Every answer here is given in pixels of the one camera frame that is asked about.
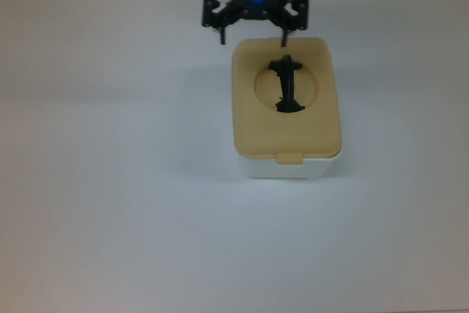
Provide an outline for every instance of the table surface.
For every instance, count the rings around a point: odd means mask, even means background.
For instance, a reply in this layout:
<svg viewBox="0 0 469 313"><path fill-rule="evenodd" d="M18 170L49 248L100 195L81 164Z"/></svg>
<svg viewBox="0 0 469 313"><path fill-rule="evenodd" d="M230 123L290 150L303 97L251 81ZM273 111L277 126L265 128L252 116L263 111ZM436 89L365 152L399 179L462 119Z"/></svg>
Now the table surface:
<svg viewBox="0 0 469 313"><path fill-rule="evenodd" d="M469 309L469 2L311 0L343 153L250 180L202 0L1 0L1 312Z"/></svg>

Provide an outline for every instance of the black object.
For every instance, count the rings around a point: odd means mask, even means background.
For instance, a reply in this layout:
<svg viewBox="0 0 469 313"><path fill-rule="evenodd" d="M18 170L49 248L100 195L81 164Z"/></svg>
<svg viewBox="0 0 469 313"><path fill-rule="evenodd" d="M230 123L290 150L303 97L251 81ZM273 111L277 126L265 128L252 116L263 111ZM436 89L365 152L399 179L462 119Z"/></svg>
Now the black object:
<svg viewBox="0 0 469 313"><path fill-rule="evenodd" d="M297 14L286 9L291 4ZM220 31L221 44L225 44L225 28L237 21L269 20L283 29L281 46L287 44L288 33L308 28L309 0L231 0L219 12L213 11L220 7L218 0L204 0L202 25Z"/></svg>
<svg viewBox="0 0 469 313"><path fill-rule="evenodd" d="M297 111L304 110L295 100L295 70L299 70L303 65L299 62L294 62L289 54L285 54L281 60L270 62L269 70L274 70L280 78L281 101L276 104L277 111L281 113L296 113Z"/></svg>

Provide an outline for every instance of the yellow lid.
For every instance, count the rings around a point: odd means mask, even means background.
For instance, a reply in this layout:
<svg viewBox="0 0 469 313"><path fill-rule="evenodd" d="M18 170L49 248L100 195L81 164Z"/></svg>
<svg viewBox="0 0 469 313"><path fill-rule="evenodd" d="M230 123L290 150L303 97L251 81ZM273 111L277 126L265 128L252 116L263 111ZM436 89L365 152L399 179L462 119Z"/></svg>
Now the yellow lid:
<svg viewBox="0 0 469 313"><path fill-rule="evenodd" d="M295 71L295 99L305 109L277 111L280 79L269 70L284 54L303 64ZM276 158L302 164L303 158L331 158L341 149L339 105L332 61L319 38L245 40L232 58L234 145L246 158Z"/></svg>

